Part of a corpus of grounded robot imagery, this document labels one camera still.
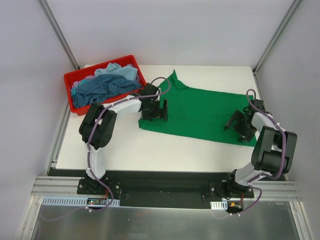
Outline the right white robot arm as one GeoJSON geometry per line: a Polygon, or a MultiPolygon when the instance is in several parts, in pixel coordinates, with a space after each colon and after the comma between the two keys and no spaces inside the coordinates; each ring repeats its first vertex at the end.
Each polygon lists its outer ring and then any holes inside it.
{"type": "Polygon", "coordinates": [[[236,110],[224,126],[233,128],[239,142],[250,142],[256,133],[259,137],[254,146],[250,163],[228,174],[221,189],[230,197],[249,190],[251,185],[265,177],[277,179],[289,172],[292,166],[298,136],[283,129],[273,116],[265,111],[263,101],[249,101],[243,112],[236,110]]]}

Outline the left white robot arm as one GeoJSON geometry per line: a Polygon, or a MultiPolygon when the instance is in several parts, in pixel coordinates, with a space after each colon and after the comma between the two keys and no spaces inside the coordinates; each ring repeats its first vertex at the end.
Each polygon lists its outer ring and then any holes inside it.
{"type": "Polygon", "coordinates": [[[168,120],[168,100],[161,96],[159,87],[148,83],[142,90],[134,92],[113,103],[94,102],[79,127],[79,134],[86,147],[87,168],[84,179],[88,188],[99,195],[105,191],[106,174],[104,148],[112,139],[116,120],[120,117],[141,113],[142,120],[168,120]]]}

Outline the green t shirt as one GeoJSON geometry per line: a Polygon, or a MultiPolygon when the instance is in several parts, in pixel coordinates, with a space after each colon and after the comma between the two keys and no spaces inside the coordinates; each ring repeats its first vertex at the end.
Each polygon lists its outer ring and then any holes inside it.
{"type": "Polygon", "coordinates": [[[240,142],[240,135],[234,129],[224,129],[236,110],[248,106],[245,95],[189,87],[178,79],[176,72],[159,87],[168,91],[160,96],[160,100],[168,102],[168,120],[141,118],[140,129],[232,145],[253,147],[256,144],[256,138],[240,142]]]}

